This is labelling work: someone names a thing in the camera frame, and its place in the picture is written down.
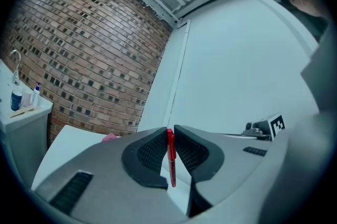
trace pink object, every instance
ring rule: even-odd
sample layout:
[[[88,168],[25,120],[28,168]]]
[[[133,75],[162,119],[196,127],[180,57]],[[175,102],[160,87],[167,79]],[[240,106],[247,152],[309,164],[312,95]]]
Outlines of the pink object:
[[[107,142],[107,141],[115,140],[115,139],[117,139],[117,136],[114,135],[113,133],[109,133],[107,136],[105,136],[105,137],[102,139],[102,142]]]

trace white sink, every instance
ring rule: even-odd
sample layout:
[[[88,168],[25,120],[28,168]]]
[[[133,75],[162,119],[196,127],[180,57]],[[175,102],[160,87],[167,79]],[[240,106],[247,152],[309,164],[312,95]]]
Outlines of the white sink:
[[[25,187],[31,187],[36,171],[47,152],[47,118],[53,103],[41,96],[40,109],[9,118],[13,89],[33,91],[20,82],[12,83],[13,73],[0,60],[0,140],[7,160]]]

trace chrome faucet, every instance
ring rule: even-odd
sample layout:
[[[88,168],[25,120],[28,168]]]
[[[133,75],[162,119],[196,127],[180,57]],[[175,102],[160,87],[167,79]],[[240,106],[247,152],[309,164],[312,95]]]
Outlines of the chrome faucet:
[[[13,79],[12,79],[12,83],[15,85],[18,85],[20,83],[20,77],[19,77],[19,65],[21,63],[21,54],[18,50],[13,50],[11,51],[10,56],[12,56],[14,53],[18,53],[19,54],[19,63],[17,64],[15,71],[13,73]]]

